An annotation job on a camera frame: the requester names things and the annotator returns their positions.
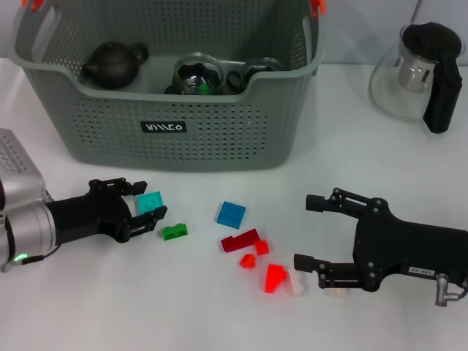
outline teapot lid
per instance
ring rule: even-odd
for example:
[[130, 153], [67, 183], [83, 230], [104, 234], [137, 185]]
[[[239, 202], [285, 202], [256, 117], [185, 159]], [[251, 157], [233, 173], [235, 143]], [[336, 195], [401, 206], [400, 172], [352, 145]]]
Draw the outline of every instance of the teapot lid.
[[401, 41], [413, 55], [429, 61], [439, 61], [442, 53], [458, 57], [463, 48], [456, 32], [435, 22], [409, 25]]
[[127, 59], [129, 49], [119, 42], [107, 42], [94, 52], [94, 60], [103, 64], [118, 64]]

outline teapot spout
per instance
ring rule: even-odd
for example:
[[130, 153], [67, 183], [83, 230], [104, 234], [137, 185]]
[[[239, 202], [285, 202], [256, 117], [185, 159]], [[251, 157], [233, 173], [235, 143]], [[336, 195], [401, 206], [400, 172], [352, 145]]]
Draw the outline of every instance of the teapot spout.
[[98, 67], [96, 64], [84, 64], [82, 67], [85, 75], [96, 75], [98, 72]]

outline metal connector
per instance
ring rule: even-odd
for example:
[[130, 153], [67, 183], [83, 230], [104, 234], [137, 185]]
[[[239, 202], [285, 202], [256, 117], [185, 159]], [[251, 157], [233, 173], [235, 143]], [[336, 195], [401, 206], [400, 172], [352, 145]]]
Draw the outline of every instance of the metal connector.
[[448, 301], [458, 301], [460, 295], [448, 292], [448, 275], [437, 274], [437, 296], [436, 305], [438, 307], [447, 307]]

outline white wall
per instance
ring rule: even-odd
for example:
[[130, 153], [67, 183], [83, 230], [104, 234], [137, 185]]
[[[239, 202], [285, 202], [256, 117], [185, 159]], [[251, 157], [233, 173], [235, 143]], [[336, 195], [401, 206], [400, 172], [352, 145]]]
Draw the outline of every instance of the white wall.
[[[374, 64], [398, 40], [418, 0], [327, 0], [326, 63]], [[435, 20], [468, 39], [467, 0], [422, 0], [419, 21]], [[0, 57], [20, 0], [0, 0]], [[465, 54], [461, 62], [468, 64]]]

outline black teapot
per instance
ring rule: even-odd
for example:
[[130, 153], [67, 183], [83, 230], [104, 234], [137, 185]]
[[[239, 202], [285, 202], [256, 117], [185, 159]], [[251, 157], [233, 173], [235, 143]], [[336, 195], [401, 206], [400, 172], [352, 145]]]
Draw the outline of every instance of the black teapot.
[[137, 77], [140, 65], [148, 57], [148, 47], [143, 43], [125, 46], [107, 42], [94, 51], [88, 63], [83, 65], [83, 72], [98, 86], [119, 89], [128, 86]]

